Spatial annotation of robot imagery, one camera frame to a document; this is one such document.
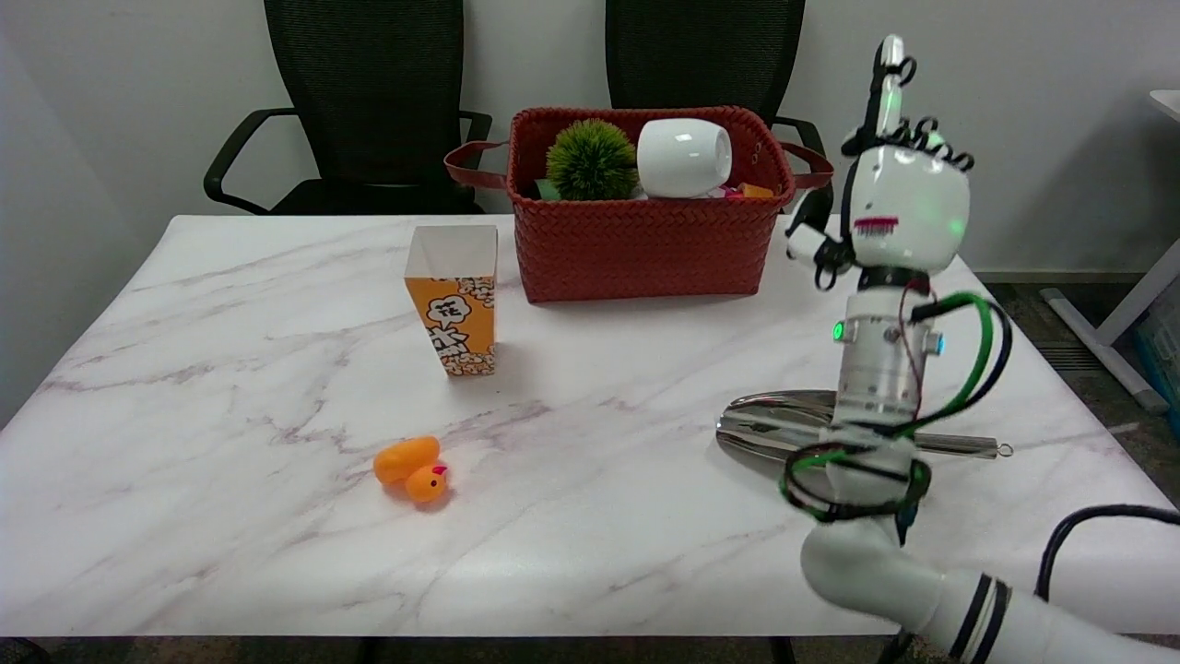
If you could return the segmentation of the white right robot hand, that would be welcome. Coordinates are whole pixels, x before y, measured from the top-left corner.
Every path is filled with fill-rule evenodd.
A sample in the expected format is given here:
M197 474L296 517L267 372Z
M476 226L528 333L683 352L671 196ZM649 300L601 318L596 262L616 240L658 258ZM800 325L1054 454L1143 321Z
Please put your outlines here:
M785 254L813 267L819 290L851 267L864 280L919 289L961 252L976 160L940 134L937 118L903 114L914 72L902 37L881 39L863 121L840 147L851 162L843 193L813 190L785 230Z

